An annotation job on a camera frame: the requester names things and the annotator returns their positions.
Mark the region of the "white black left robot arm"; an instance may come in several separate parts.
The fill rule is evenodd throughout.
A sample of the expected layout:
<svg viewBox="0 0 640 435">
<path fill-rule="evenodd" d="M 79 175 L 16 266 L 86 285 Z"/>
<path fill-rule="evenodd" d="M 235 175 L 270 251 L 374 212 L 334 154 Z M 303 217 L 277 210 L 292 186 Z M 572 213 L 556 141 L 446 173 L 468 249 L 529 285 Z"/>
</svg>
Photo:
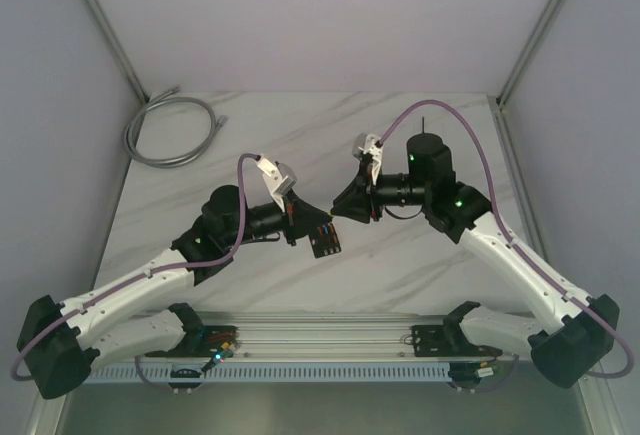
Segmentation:
<svg viewBox="0 0 640 435">
<path fill-rule="evenodd" d="M 293 191 L 282 203 L 251 208 L 237 186 L 216 189 L 193 225 L 143 266 L 62 302 L 49 295 L 34 301 L 17 340 L 18 361 L 29 371 L 25 378 L 51 400 L 78 388 L 93 371 L 123 359 L 195 356 L 203 348 L 206 329 L 188 303 L 172 303 L 148 317 L 141 312 L 226 268 L 236 242 L 281 234 L 295 244 L 329 233 L 330 223 L 327 212 Z"/>
</svg>

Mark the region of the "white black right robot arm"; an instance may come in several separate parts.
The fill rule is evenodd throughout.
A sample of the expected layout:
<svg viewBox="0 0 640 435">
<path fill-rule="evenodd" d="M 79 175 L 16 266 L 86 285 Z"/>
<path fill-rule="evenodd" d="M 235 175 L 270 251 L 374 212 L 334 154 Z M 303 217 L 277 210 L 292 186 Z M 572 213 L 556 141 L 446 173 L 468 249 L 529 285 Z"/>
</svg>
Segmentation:
<svg viewBox="0 0 640 435">
<path fill-rule="evenodd" d="M 485 195 L 457 180 L 451 151 L 439 136 L 414 135 L 406 149 L 407 173 L 385 175 L 379 137 L 360 135 L 353 148 L 358 172 L 334 199 L 333 215 L 369 223 L 389 206 L 419 207 L 432 228 L 486 263 L 533 315 L 526 319 L 465 302 L 443 320 L 447 349 L 464 354 L 489 347 L 527 357 L 555 386 L 573 386 L 611 351 L 616 302 L 591 297 L 499 221 Z"/>
</svg>

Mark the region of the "black fuse box base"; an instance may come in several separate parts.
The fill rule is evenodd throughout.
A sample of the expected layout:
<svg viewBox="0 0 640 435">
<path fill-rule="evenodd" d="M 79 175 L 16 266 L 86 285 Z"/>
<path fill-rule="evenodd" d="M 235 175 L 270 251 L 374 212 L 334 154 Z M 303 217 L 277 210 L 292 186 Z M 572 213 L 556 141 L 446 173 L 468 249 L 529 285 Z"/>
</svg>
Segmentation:
<svg viewBox="0 0 640 435">
<path fill-rule="evenodd" d="M 342 251 L 341 244 L 340 244 L 336 230 L 335 232 L 331 232 L 330 230 L 331 224 L 332 223 L 327 223 L 322 226 L 319 226 L 323 230 L 322 236 L 320 236 L 318 232 L 319 227 L 317 227 L 309 235 L 309 240 L 311 243 L 313 255 L 316 259 L 336 255 Z M 324 226 L 328 227 L 329 234 L 324 233 L 324 229 L 323 229 Z"/>
</svg>

